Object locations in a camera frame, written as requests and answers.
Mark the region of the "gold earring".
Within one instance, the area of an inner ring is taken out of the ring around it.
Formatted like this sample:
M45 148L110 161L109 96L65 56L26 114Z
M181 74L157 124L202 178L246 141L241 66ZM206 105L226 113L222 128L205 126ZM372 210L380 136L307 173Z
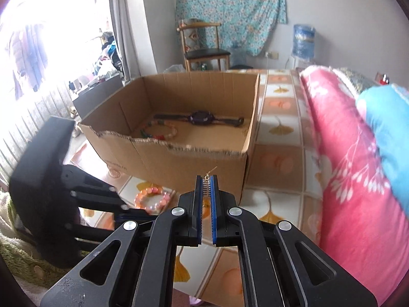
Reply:
M206 175L203 178L203 194L205 197L210 198L211 197L211 193L212 193L212 186L213 186L213 182L212 182L212 173L213 171L215 171L215 169L217 169L218 166L213 167L210 171L208 171L206 173Z

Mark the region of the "ginkgo pattern bed sheet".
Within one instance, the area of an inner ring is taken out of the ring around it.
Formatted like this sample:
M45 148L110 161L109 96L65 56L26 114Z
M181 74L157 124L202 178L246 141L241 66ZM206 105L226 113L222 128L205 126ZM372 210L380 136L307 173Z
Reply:
M297 72L245 70L259 75L254 143L242 195L236 202L271 224L288 220L318 240L322 185L309 107ZM177 204L182 194L131 176L123 197L156 214Z

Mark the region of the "brown cardboard box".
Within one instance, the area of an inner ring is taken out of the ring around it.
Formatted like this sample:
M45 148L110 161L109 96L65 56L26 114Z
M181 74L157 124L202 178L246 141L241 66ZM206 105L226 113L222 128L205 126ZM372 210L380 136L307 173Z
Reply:
M169 187L194 188L196 177L212 174L223 191L242 195L254 143L259 75L194 71L137 78L102 102L81 122L97 154L109 167ZM244 118L244 124L192 125L155 119L155 114Z

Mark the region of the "black smart watch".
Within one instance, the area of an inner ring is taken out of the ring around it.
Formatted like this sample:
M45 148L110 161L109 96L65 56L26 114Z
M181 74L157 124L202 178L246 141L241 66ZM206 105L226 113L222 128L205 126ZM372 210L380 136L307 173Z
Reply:
M235 128L244 124L244 118L216 118L212 113L208 111L196 111L190 115L184 114L155 114L155 119L161 120L185 120L192 125L206 126L215 123L231 125Z

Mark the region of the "white plastic bag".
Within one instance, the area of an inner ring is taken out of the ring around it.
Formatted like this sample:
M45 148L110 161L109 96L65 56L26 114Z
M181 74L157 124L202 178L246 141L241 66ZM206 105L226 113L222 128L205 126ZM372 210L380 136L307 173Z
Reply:
M164 70L164 73L184 73L187 70L182 64L173 64L169 68Z

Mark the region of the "pink floral blanket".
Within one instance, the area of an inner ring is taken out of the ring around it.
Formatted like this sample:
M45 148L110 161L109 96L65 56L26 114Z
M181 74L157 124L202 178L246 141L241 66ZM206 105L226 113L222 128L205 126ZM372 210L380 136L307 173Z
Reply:
M382 305L408 272L408 218L381 168L372 130L334 71L300 73L323 185L320 247Z

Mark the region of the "wooden chair black seat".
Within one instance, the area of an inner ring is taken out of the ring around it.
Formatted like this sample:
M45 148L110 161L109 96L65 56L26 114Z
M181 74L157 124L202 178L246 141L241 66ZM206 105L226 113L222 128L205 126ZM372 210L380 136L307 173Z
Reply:
M188 72L192 71L192 64L198 64L199 69L201 69L204 62L212 60L217 61L219 71L222 71L222 60L224 61L224 70L230 68L231 53L220 46L219 28L221 26L220 22L205 22L196 19L179 22L177 32L182 44L184 66ZM214 45L212 47L201 42L202 39L205 39L206 30L210 28L214 30Z

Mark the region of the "white water dispenser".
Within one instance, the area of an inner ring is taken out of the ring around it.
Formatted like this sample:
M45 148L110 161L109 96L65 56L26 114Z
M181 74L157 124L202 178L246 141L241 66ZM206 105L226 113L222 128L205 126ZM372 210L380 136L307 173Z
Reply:
M301 59L301 58L298 58L297 56L293 56L293 55L290 56L289 62L290 62L290 68L294 69L294 70L295 69L303 70L303 69L315 64L314 60L311 60L311 59L306 59L305 60L305 59Z

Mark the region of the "blue water bottle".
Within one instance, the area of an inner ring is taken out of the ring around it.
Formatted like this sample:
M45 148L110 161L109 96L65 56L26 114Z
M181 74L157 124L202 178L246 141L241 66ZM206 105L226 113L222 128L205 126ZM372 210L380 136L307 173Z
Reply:
M292 55L302 60L315 57L315 27L308 24L293 26Z

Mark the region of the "light blue pillow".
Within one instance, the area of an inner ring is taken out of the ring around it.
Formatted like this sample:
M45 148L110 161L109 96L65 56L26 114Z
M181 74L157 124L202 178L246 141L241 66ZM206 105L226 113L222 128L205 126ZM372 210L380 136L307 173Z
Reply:
M408 213L408 90L397 84L371 87L356 108L372 130L392 194Z

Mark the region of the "grey curtain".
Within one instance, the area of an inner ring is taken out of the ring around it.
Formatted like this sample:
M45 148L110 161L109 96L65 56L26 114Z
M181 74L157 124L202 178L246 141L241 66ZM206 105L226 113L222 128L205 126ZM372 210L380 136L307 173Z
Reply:
M109 9L124 81L155 73L144 0L109 0Z

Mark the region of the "floral teal wall cloth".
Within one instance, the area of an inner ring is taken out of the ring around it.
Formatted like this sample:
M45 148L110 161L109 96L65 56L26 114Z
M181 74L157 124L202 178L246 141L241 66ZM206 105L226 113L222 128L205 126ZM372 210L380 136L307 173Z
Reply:
M258 56L278 24L287 23L286 0L176 0L175 21L220 23L222 49Z

